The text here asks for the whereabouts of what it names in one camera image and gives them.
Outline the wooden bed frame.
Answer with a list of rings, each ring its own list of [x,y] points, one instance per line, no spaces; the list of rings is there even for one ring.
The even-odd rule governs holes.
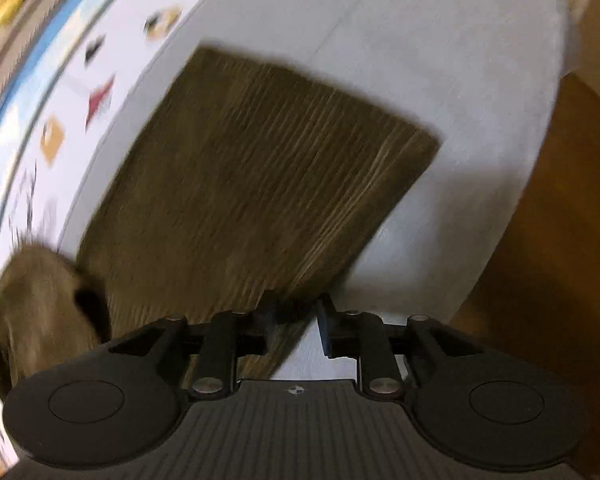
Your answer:
[[[580,390],[591,428],[573,465],[600,479],[600,0],[579,28],[526,192],[453,323]]]

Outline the olive corduroy pants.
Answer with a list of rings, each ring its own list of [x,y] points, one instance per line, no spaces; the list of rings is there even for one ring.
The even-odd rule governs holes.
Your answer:
[[[265,379],[431,164],[438,137],[285,65],[196,50],[68,258],[21,242],[0,277],[0,396],[170,314],[193,324],[282,296]]]

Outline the patterned deer bed sheet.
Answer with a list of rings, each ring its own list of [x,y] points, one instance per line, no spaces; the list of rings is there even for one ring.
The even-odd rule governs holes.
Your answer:
[[[564,68],[564,0],[83,0],[0,120],[0,277],[21,242],[74,258],[171,84],[205,46],[285,65],[416,122],[431,164],[322,292],[446,320],[478,280],[539,155]],[[318,356],[317,296],[271,378],[351,378]]]

